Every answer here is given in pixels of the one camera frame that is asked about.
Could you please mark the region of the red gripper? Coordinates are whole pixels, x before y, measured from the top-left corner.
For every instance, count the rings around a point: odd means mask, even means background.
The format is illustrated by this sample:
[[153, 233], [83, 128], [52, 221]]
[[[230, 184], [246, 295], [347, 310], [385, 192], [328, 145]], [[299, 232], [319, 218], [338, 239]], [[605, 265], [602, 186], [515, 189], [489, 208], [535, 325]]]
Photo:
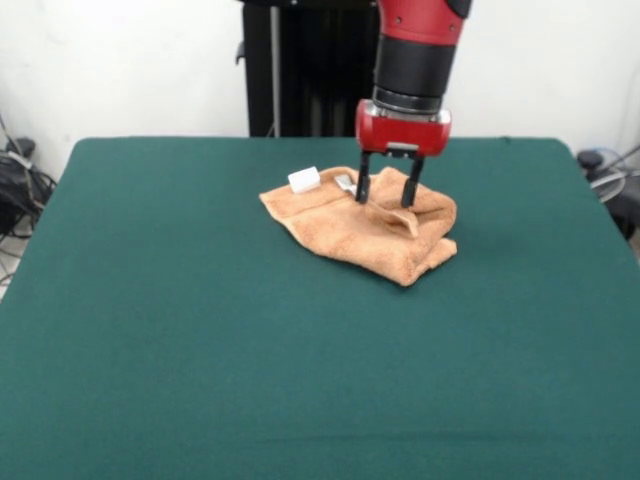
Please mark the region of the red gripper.
[[452, 115], [442, 109], [435, 115], [402, 113], [376, 105], [363, 99], [356, 109], [356, 139], [361, 152], [355, 199], [366, 204], [370, 189], [371, 153], [386, 154], [403, 152], [414, 156], [410, 174], [405, 182], [401, 206], [414, 204], [420, 175], [424, 166], [423, 157], [438, 156], [450, 137]]

